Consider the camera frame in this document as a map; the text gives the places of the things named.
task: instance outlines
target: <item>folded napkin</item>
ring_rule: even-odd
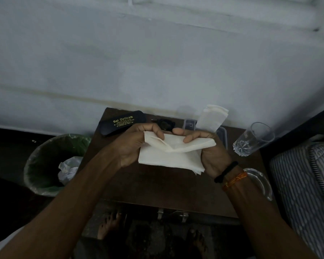
[[[201,149],[215,146],[215,140],[197,138],[186,144],[184,138],[185,136],[164,134],[164,140],[161,140],[154,132],[145,131],[145,144],[140,149],[138,162],[190,169],[201,174],[205,170],[200,160]]]
[[[208,104],[203,109],[197,124],[196,129],[206,130],[215,133],[228,116],[228,110],[213,104]]]

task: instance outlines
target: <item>person's right hand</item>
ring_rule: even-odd
[[[174,128],[173,134],[186,136],[184,143],[189,143],[196,138],[212,138],[216,142],[216,146],[202,149],[201,160],[205,168],[205,172],[212,178],[219,176],[232,163],[232,160],[221,142],[220,138],[214,133],[208,131],[190,131],[181,128]]]

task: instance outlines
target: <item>glass ashtray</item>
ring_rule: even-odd
[[[266,176],[253,168],[245,168],[244,171],[251,178],[252,182],[262,191],[262,194],[269,200],[272,201],[272,189],[270,182]]]

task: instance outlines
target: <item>black bracelet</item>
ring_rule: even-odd
[[[237,161],[232,162],[228,167],[215,178],[215,183],[223,183],[223,179],[225,178],[226,174],[228,174],[235,166],[237,166],[239,163]]]

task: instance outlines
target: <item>mattress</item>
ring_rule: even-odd
[[[291,227],[324,258],[324,143],[281,153],[270,169]]]

